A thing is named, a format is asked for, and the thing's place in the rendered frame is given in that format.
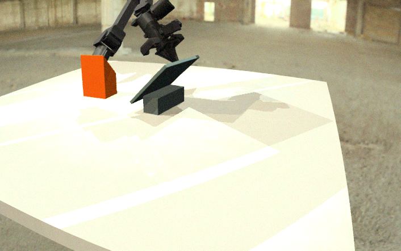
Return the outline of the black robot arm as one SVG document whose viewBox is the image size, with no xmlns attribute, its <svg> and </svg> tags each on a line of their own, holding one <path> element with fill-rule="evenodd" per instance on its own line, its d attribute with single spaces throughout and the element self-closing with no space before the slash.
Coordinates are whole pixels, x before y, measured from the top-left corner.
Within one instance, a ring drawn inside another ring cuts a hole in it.
<svg viewBox="0 0 401 251">
<path fill-rule="evenodd" d="M 132 18 L 131 26 L 137 27 L 139 25 L 144 32 L 148 26 L 156 23 L 174 9 L 175 7 L 170 3 L 170 0 L 158 0 L 154 5 L 153 0 L 127 0 L 113 26 L 105 29 L 93 43 L 96 49 L 92 55 L 104 56 L 107 61 L 110 56 L 114 56 L 126 35 L 123 29 L 132 13 L 137 18 Z M 169 34 L 172 37 L 173 33 L 181 30 L 181 27 L 182 23 L 176 19 L 166 25 L 162 25 L 161 28 L 156 27 L 155 31 L 161 40 Z"/>
</svg>

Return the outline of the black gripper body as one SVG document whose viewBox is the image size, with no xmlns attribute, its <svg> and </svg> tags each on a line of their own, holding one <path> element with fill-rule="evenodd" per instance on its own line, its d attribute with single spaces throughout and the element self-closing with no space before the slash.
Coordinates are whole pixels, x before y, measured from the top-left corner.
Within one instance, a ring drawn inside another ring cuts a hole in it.
<svg viewBox="0 0 401 251">
<path fill-rule="evenodd" d="M 158 22 L 152 23 L 150 26 L 148 26 L 144 30 L 144 38 L 148 38 L 148 40 L 140 47 L 140 52 L 143 54 L 143 56 L 149 55 L 151 49 L 156 48 L 156 51 L 158 51 L 165 43 L 170 42 L 172 43 L 173 41 L 177 41 L 176 46 L 184 39 L 184 37 L 181 34 L 174 34 L 172 37 L 168 39 L 169 35 L 164 36 L 165 38 L 159 39 L 157 36 L 157 33 L 155 31 L 155 28 L 161 28 L 163 24 L 159 24 Z"/>
</svg>

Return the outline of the grey-green switch panel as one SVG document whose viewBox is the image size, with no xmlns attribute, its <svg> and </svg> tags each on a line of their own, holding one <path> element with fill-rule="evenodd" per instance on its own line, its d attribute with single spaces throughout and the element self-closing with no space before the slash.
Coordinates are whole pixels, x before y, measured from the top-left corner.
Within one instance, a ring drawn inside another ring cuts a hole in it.
<svg viewBox="0 0 401 251">
<path fill-rule="evenodd" d="M 143 99 L 144 112 L 159 115 L 184 101 L 184 86 L 171 85 L 199 56 L 164 65 L 130 100 Z"/>
</svg>

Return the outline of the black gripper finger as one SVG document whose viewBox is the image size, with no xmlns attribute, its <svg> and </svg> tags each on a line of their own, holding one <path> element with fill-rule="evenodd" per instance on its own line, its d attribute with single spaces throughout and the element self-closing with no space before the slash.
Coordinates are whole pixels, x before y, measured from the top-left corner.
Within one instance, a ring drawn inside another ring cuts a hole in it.
<svg viewBox="0 0 401 251">
<path fill-rule="evenodd" d="M 177 41 L 173 41 L 170 45 L 171 45 L 171 50 L 173 51 L 174 55 L 176 56 L 177 60 L 179 61 L 178 56 L 176 54 L 176 50 L 175 50 L 176 43 L 177 43 Z"/>
<path fill-rule="evenodd" d="M 167 59 L 170 62 L 178 61 L 173 51 L 171 50 L 170 42 L 165 43 L 156 53 L 155 55 L 159 55 L 162 58 Z"/>
</svg>

